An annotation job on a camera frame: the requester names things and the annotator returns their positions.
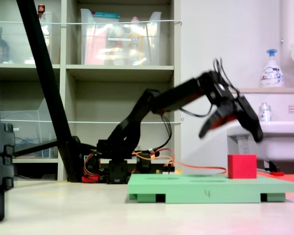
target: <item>green foam board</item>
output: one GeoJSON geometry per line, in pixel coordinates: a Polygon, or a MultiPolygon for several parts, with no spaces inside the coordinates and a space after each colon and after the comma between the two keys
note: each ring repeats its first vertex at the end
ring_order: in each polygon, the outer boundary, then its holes
{"type": "Polygon", "coordinates": [[[227,175],[133,174],[128,182],[130,200],[156,202],[158,194],[166,203],[256,203],[285,201],[294,183],[257,176],[257,179],[228,179],[227,175]]]}

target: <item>black tripod leg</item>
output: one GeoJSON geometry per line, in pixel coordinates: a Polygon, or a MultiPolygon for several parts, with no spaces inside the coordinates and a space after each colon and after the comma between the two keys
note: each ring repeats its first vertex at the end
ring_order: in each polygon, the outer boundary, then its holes
{"type": "Polygon", "coordinates": [[[71,182],[81,182],[84,160],[80,154],[79,140],[71,136],[34,0],[17,0],[17,4],[35,59],[55,134],[57,139],[64,143],[58,148],[68,179],[71,182]]]}

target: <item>plastic storage bin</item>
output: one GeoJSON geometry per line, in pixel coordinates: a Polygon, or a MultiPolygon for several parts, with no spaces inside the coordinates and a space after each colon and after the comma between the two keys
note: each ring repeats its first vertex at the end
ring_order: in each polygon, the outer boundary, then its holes
{"type": "MultiPolygon", "coordinates": [[[[38,110],[1,111],[0,119],[2,122],[11,123],[13,125],[16,150],[56,139],[45,99],[41,103],[38,110]]],[[[53,147],[43,151],[28,154],[27,156],[23,157],[57,158],[58,151],[56,147],[53,147]]]]}
{"type": "MultiPolygon", "coordinates": [[[[45,12],[41,18],[41,27],[48,52],[53,64],[60,63],[59,22],[52,12],[45,12]]],[[[26,31],[20,23],[0,23],[0,63],[35,64],[26,31]]]]}
{"type": "MultiPolygon", "coordinates": [[[[150,21],[160,20],[154,12],[150,21]]],[[[160,23],[96,24],[88,9],[81,9],[83,65],[160,65],[160,23]]]]}

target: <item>floor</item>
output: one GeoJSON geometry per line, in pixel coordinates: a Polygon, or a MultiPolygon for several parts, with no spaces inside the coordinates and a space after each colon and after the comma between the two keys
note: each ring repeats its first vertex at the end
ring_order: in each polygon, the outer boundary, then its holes
{"type": "Polygon", "coordinates": [[[126,185],[16,182],[0,235],[294,235],[286,203],[137,204],[126,185]]]}

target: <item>red mat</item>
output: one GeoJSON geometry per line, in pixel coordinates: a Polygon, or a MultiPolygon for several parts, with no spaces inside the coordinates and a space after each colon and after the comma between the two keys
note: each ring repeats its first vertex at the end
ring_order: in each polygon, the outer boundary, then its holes
{"type": "Polygon", "coordinates": [[[273,176],[273,175],[269,175],[269,174],[262,173],[262,172],[257,172],[257,175],[294,182],[294,175],[273,176]]]}

